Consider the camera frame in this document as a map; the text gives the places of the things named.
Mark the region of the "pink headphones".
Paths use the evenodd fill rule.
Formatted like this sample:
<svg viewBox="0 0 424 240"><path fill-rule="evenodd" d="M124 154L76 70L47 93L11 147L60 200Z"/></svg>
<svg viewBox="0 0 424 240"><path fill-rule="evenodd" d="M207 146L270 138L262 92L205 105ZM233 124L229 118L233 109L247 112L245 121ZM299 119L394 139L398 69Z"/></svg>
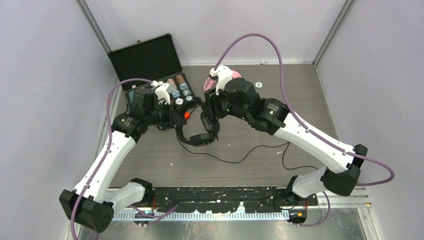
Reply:
<svg viewBox="0 0 424 240"><path fill-rule="evenodd" d="M242 77L242 75L239 72L232 70L232 78L233 79L241 78L241 77ZM214 79L208 77L203 84L203 91L207 92L208 90L213 89L215 87L215 85L216 85L216 81Z"/></svg>

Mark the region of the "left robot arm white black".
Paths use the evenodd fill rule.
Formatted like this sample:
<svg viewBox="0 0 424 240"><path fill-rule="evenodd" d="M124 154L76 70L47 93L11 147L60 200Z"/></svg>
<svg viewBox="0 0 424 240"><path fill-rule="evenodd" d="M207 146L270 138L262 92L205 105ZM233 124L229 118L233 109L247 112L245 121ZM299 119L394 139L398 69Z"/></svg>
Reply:
<svg viewBox="0 0 424 240"><path fill-rule="evenodd" d="M150 126L167 125L174 112L165 87L141 88L127 97L128 113L108 121L108 137L94 163L73 190L63 190L59 202L71 224L79 224L96 233L104 232L115 213L138 203L148 207L154 200L150 182L133 178L108 192L118 168Z"/></svg>

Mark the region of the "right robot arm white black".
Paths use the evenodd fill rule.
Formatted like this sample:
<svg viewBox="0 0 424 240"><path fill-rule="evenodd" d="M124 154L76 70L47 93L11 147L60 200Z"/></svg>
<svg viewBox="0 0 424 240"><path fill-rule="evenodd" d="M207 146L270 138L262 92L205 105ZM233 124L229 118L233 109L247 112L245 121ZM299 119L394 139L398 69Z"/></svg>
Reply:
<svg viewBox="0 0 424 240"><path fill-rule="evenodd" d="M204 110L211 121L233 116L247 122L257 131L298 146L323 163L324 166L318 170L306 175L295 175L290 179L285 190L288 203L299 205L310 195L324 191L344 197L351 195L361 173L362 160L337 151L312 132L361 156L367 154L365 146L344 144L309 124L303 127L286 104L275 98L260 97L253 83L241 77L230 80L223 89L210 89L204 94Z"/></svg>

